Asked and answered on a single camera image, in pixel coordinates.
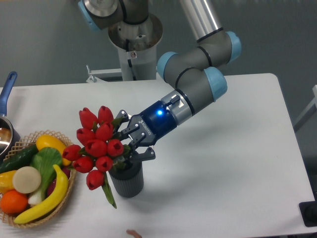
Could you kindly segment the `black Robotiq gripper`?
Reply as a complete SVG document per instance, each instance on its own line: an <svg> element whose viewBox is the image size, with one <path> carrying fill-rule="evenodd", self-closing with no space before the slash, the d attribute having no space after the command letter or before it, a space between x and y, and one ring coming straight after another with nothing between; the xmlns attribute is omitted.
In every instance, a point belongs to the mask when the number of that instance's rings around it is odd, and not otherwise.
<svg viewBox="0 0 317 238"><path fill-rule="evenodd" d="M173 102L165 103L157 101L137 115L129 115L125 110L120 110L112 121L113 130L118 131L120 126L128 122L126 129L120 132L120 140L131 139L129 147L135 150L138 147L147 147L145 152L132 151L128 156L131 163L154 160L156 158L152 145L174 130L177 126L176 120L169 110Z"/></svg>

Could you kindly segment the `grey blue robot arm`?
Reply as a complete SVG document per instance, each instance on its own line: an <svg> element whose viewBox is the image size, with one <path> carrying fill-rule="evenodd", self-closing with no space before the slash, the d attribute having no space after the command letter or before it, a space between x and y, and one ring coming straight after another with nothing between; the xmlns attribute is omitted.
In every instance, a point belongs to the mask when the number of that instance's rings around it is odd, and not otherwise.
<svg viewBox="0 0 317 238"><path fill-rule="evenodd" d="M198 45L185 54L167 52L157 59L162 24L149 13L146 0L81 0L78 3L92 29L108 30L109 39L118 50L123 80L160 76L173 88L137 115L119 113L119 118L128 124L119 137L131 140L129 152L120 156L120 161L139 163L154 159L152 146L160 138L227 91L227 82L218 67L240 56L240 39L235 33L223 30L211 1L182 0L180 5Z"/></svg>

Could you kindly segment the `person's hand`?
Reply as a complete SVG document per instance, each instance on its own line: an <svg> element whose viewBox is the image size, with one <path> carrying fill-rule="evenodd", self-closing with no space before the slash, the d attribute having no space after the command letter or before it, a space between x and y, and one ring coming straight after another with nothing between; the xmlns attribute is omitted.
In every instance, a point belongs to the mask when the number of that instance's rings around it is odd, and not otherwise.
<svg viewBox="0 0 317 238"><path fill-rule="evenodd" d="M133 236L134 238L142 238L142 236L135 230L126 230L126 233Z"/></svg>

